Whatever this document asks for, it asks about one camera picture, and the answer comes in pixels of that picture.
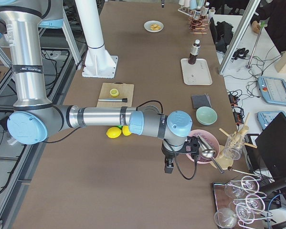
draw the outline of metal ladle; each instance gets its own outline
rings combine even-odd
[[[218,162],[215,160],[214,156],[216,154],[216,151],[213,147],[210,146],[210,144],[205,141],[205,139],[201,136],[197,136],[198,143],[200,144],[200,147],[202,149],[201,156],[204,159],[211,159],[214,165],[218,168],[220,173],[224,173],[224,170],[221,168],[221,166],[218,164]]]

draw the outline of green object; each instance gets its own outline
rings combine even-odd
[[[202,125],[211,125],[217,121],[217,113],[208,106],[202,106],[197,110],[196,118]]]

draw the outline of table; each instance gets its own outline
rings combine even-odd
[[[230,23],[231,25],[233,25],[233,31],[236,30],[240,22],[240,19],[241,19],[241,16],[236,16],[236,15],[216,14],[214,16],[215,24],[217,23],[217,21],[226,21]],[[257,38],[257,34],[255,34],[252,31],[251,26],[249,26],[242,40],[240,41],[238,48],[245,47],[246,49],[249,50],[249,54],[250,54],[254,47],[256,38]],[[221,62],[223,55],[220,53],[217,53],[217,56],[218,56],[219,62]],[[265,60],[265,58],[269,60],[269,61],[266,61],[266,64],[265,64],[265,67],[267,66],[269,67],[264,71],[263,76],[283,78],[286,81],[286,74],[278,73],[275,69],[275,64],[278,62],[278,58],[276,57],[279,57],[280,53],[278,52],[276,47],[274,47],[274,44],[272,40],[270,39],[266,30],[262,30],[262,34],[258,42],[257,48],[255,50],[254,56],[258,56],[262,60]],[[247,63],[248,63],[248,60],[237,59],[234,62],[229,62],[229,64],[227,65],[223,76],[224,76],[226,88],[229,91],[241,89],[244,94],[247,94],[246,86],[248,82],[254,81],[253,77],[251,77],[250,73],[248,72],[248,69],[244,68],[244,66]],[[254,74],[259,74],[261,71],[256,66],[253,65],[252,72]],[[259,89],[257,87],[252,90],[252,93],[254,95],[261,96],[261,93],[259,92]],[[240,102],[240,106],[244,109],[245,116],[247,116],[248,112],[251,113],[251,118],[249,119],[249,123],[248,123],[248,126],[250,127],[250,130],[248,133],[251,133],[251,134],[259,134],[262,131],[262,128],[257,120],[257,116],[256,116],[257,112],[278,111],[278,110],[283,110],[286,112],[286,106],[268,104],[262,97],[261,98],[256,98],[256,97],[247,98]]]
[[[159,3],[105,3],[101,25],[106,49],[118,55],[115,79],[83,78],[77,72],[64,104],[96,106],[103,82],[133,83],[133,105],[158,99],[164,112],[189,113],[194,129],[212,132],[220,144],[236,130],[210,33],[189,34],[188,18],[179,5]],[[158,20],[164,29],[144,30],[144,22]],[[189,55],[195,39],[201,40],[200,58],[208,62],[211,86],[185,85],[180,59]],[[192,94],[208,93],[218,121],[202,126],[196,121]],[[236,174],[221,175],[210,165],[200,165],[193,181],[175,168],[164,173],[161,141],[130,135],[106,137],[106,126],[78,130],[66,140],[46,146],[13,228],[115,228],[192,229],[216,228],[212,182],[227,182]],[[60,139],[70,131],[50,138]],[[179,156],[182,171],[190,176],[193,163]],[[234,167],[246,170],[244,158]]]

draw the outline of yellow lemon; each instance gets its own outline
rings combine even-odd
[[[111,90],[110,90],[110,95],[111,95],[112,97],[118,96],[118,95],[119,95],[118,89],[116,89],[116,88],[111,89]]]
[[[109,138],[117,138],[118,136],[121,135],[121,133],[122,133],[122,130],[119,129],[118,127],[114,126],[114,127],[111,127],[107,130],[106,135]]]
[[[123,126],[123,134],[125,136],[129,136],[130,134],[132,134],[129,130],[129,126],[127,126],[127,125]]]

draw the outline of black monitor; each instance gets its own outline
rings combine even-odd
[[[263,190],[280,189],[286,200],[286,116],[279,113],[256,139],[262,159],[275,180]]]

